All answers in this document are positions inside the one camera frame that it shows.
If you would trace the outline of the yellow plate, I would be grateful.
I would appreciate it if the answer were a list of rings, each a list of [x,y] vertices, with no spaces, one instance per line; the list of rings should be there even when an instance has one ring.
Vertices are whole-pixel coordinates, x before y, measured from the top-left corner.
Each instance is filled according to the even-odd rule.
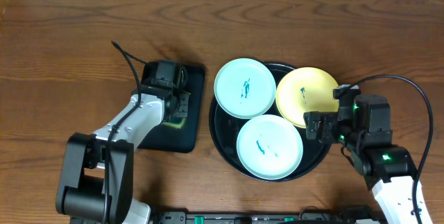
[[[285,75],[278,83],[275,102],[279,113],[299,128],[306,128],[304,113],[336,112],[339,102],[333,98],[336,80],[322,69],[303,67]]]

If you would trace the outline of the green scouring sponge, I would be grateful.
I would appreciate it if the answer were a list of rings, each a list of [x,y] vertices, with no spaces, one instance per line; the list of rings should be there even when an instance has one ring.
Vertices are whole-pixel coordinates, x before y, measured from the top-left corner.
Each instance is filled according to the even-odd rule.
[[[168,126],[170,128],[181,129],[185,125],[185,122],[186,122],[186,118],[185,119],[179,119],[179,118],[165,119],[164,118],[162,125]]]

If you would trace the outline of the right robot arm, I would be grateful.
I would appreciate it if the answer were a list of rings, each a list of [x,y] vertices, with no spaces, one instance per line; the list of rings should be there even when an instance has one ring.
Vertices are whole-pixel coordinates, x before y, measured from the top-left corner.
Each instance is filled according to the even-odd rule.
[[[340,143],[364,177],[388,223],[431,223],[419,174],[407,149],[392,143],[389,110],[355,110],[344,119],[334,112],[306,112],[308,139]]]

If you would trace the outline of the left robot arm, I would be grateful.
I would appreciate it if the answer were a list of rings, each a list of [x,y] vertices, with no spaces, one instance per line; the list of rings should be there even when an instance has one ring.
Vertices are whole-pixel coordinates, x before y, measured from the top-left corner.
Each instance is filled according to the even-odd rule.
[[[189,92],[142,85],[118,115],[92,134],[67,142],[55,208],[79,223],[149,221],[151,208],[133,197],[134,152],[148,133],[181,115]]]

